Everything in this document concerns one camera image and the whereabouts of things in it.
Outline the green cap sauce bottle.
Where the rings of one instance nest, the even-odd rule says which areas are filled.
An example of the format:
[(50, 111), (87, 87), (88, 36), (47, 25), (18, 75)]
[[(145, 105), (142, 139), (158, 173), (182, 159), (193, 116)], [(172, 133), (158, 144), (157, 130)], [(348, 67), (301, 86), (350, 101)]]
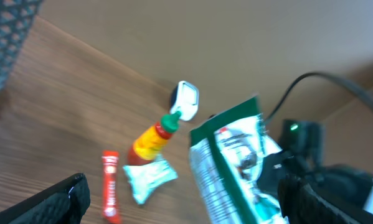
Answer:
[(168, 144), (173, 134), (179, 129), (181, 112), (165, 114), (159, 121), (148, 128), (131, 145), (127, 164), (130, 166), (143, 166), (157, 158), (163, 147)]

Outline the teal tissue packet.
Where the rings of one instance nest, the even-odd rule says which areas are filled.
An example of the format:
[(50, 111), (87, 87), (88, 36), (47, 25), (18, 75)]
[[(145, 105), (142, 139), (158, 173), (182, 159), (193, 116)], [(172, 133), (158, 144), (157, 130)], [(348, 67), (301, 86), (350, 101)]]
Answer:
[(132, 196), (138, 205), (144, 205), (150, 195), (161, 185), (178, 178), (177, 172), (161, 155), (143, 166), (123, 166)]

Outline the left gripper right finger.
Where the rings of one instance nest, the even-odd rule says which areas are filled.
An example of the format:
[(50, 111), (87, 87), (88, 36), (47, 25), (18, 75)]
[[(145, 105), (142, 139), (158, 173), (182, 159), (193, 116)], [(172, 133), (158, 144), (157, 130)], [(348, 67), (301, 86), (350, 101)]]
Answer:
[(290, 224), (373, 224), (373, 214), (322, 192), (297, 177), (280, 180), (282, 217)]

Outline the red sachet stick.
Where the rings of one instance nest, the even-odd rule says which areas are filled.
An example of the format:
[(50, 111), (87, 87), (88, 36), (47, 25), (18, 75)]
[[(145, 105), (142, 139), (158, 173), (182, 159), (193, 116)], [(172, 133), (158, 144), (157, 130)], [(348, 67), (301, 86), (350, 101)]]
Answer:
[(116, 195), (116, 180), (119, 153), (116, 151), (103, 151), (103, 207), (102, 214), (108, 223), (121, 224), (121, 215), (118, 209)]

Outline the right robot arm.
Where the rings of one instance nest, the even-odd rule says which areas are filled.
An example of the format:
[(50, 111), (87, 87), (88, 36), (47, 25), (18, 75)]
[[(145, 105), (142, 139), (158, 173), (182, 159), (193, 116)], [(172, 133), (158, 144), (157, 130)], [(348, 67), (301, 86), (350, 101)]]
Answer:
[(373, 174), (325, 146), (323, 125), (286, 119), (257, 184), (289, 223), (373, 224)]

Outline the green 3M gloves packet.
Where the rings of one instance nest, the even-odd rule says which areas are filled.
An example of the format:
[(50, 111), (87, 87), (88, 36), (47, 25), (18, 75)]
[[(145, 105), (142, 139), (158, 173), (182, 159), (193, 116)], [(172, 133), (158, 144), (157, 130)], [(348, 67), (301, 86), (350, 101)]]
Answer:
[(190, 132), (189, 159), (212, 223), (288, 223), (257, 186), (263, 159), (276, 151), (254, 96)]

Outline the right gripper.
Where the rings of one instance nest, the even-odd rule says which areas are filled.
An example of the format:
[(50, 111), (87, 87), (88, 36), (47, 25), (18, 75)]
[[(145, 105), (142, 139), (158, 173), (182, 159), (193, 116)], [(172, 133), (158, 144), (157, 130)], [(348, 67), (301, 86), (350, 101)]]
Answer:
[(292, 153), (281, 151), (269, 154), (263, 159), (262, 171), (257, 180), (257, 186), (261, 192), (278, 199), (279, 181), (290, 173), (287, 162), (293, 158)]

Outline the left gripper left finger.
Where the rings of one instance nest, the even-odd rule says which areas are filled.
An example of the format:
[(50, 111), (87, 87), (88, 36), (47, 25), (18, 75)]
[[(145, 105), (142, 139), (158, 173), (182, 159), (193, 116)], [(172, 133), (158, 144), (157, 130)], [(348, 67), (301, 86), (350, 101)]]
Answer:
[(83, 173), (0, 212), (0, 224), (79, 224), (90, 206), (90, 189)]

